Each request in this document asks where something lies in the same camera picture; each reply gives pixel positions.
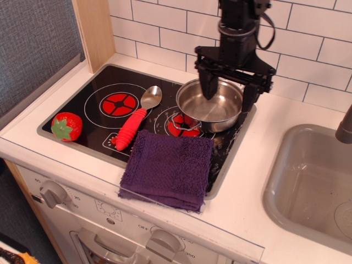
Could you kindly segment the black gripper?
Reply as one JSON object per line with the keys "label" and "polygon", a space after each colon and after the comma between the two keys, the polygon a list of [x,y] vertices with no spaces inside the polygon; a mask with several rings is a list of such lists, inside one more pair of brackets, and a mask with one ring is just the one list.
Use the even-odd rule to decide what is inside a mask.
{"label": "black gripper", "polygon": [[203,96],[207,100],[216,94],[219,77],[246,85],[243,91],[242,112],[250,112],[259,94],[270,91],[271,79],[276,70],[257,56],[256,48],[267,50],[275,35],[272,35],[266,46],[261,46],[258,33],[258,29],[248,32],[236,31],[233,34],[221,31],[219,47],[195,48],[195,68],[199,73]]}

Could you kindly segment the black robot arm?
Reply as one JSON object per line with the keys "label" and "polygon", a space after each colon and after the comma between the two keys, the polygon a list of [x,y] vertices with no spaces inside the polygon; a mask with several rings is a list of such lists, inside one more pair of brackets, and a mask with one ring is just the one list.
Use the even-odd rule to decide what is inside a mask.
{"label": "black robot arm", "polygon": [[217,92],[219,78],[244,85],[243,112],[251,111],[259,95],[270,91],[276,70],[256,54],[257,48],[267,50],[273,43],[262,46],[259,42],[260,20],[274,25],[265,13],[270,7],[269,1],[219,2],[219,46],[195,48],[195,68],[206,99]]}

